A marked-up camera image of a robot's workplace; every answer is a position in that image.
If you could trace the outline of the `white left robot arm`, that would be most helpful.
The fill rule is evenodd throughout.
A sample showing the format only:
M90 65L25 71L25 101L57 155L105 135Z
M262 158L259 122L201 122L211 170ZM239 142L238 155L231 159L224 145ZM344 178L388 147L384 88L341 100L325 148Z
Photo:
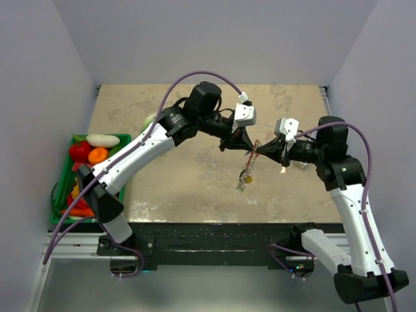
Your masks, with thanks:
M120 255L130 254L135 240L117 194L143 167L198 132L219 138L220 150L253 150L246 127L256 123L257 114L248 96L239 95L230 117L222 116L221 104L221 89L201 82L189 96L160 111L143 133L118 153L93 167L78 168L79 192L112 237L111 246Z

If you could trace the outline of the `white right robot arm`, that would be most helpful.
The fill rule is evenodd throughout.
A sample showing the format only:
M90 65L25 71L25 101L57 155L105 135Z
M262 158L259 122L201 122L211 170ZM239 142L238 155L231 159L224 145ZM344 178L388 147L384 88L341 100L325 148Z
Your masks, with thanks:
M325 116L318 126L303 133L299 122L281 118L275 128L276 138L257 149L286 168L293 161L314 164L341 216L350 251L342 251L323 230L313 224L296 226L289 240L296 255L315 256L332 274L339 298L346 304L390 297L408 286L405 271L395 267L387 253L373 217L368 193L372 174L372 153L366 138L368 167L348 154L348 132L363 133L334 116Z

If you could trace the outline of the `key bunch with red carabiner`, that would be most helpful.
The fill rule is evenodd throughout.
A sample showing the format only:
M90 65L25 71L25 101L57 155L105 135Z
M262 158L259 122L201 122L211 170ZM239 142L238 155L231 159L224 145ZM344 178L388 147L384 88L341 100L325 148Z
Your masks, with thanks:
M253 181L252 172L254 170L255 162L259 156L257 150L261 147L260 140L256 139L253 145L253 150L248 152L249 155L246 164L242 167L242 170L239 174L239 181L237 184L237 190L240 192L244 192L246 186L249 185Z

